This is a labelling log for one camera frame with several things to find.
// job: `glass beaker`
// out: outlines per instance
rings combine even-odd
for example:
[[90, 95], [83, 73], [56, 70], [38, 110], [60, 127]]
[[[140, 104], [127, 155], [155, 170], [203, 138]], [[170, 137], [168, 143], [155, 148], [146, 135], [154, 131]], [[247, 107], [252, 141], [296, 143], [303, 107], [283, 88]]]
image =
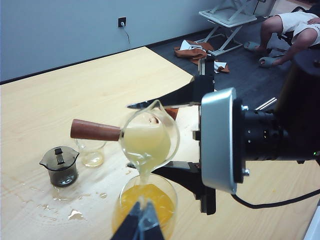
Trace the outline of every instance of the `glass beaker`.
[[168, 180], [156, 174], [150, 174], [148, 183], [143, 185], [140, 176], [135, 176], [122, 188], [113, 210], [113, 233], [117, 231], [137, 201], [144, 207], [148, 200], [155, 208], [164, 238], [170, 239], [177, 217], [177, 193]]
[[86, 167], [98, 167], [104, 163], [106, 141], [76, 139], [75, 142], [80, 153], [79, 159], [83, 165]]
[[129, 117], [119, 138], [125, 156], [141, 176], [168, 163], [176, 154], [179, 141], [177, 124], [159, 100]]
[[71, 147], [58, 146], [47, 151], [40, 161], [49, 173], [50, 182], [58, 187], [66, 187], [78, 178], [76, 160], [79, 153]]

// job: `wine glass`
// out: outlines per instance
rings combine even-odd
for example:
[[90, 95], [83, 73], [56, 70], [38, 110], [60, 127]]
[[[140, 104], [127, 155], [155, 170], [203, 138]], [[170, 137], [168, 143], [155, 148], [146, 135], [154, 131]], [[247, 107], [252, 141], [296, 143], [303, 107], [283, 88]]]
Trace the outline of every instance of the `wine glass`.
[[142, 208], [147, 201], [152, 202], [164, 239], [170, 239], [177, 216], [177, 193], [168, 180], [156, 174], [150, 174], [147, 184], [141, 184], [140, 176], [135, 176], [122, 188], [113, 210], [113, 233], [137, 201]]

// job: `person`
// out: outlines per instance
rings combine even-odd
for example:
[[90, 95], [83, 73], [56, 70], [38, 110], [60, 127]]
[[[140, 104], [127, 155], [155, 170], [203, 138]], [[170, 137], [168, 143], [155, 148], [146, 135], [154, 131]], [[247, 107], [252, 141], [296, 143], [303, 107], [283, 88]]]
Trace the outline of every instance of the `person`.
[[259, 66], [270, 68], [282, 65], [293, 59], [294, 55], [310, 46], [320, 44], [320, 2], [306, 12], [282, 13], [265, 20], [260, 29], [260, 44], [249, 41], [244, 44], [248, 51], [267, 56], [267, 44], [272, 33], [283, 34], [293, 31], [292, 45], [281, 58], [262, 57]]

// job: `wooden table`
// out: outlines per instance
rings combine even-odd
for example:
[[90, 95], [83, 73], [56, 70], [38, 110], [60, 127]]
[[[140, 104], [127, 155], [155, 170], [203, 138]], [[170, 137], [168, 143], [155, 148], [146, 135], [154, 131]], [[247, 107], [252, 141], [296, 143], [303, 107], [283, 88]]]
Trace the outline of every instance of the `wooden table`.
[[[121, 126], [129, 103], [152, 99], [187, 84], [192, 76], [145, 47], [1, 86], [1, 239], [96, 239], [112, 236], [111, 216], [125, 183], [138, 173], [118, 142], [104, 148], [97, 168], [77, 163], [79, 177], [65, 188], [50, 184], [41, 165], [53, 147], [77, 149], [73, 119]], [[181, 142], [175, 161], [198, 161], [198, 108], [179, 110]], [[251, 176], [238, 195], [252, 203], [282, 201], [320, 188], [315, 162], [249, 162]], [[171, 239], [302, 239], [319, 196], [288, 206], [252, 210], [217, 192], [217, 212], [199, 211], [192, 193], [173, 183], [177, 223]], [[79, 213], [71, 216], [73, 211]]]

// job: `gray slipper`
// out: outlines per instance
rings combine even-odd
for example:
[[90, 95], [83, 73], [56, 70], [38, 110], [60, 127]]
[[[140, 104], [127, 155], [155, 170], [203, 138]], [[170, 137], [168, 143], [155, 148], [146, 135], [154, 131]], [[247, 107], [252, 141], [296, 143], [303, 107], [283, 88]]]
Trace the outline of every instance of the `gray slipper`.
[[274, 63], [275, 60], [277, 60], [277, 58], [267, 57], [267, 56], [262, 57], [259, 59], [259, 67], [266, 68], [266, 69], [271, 68], [273, 67], [272, 64]]
[[268, 56], [271, 52], [269, 49], [267, 49], [265, 52], [257, 51], [256, 47], [260, 46], [260, 44], [254, 42], [254, 41], [247, 41], [243, 47], [245, 50], [248, 50], [250, 52], [262, 55], [262, 56]]

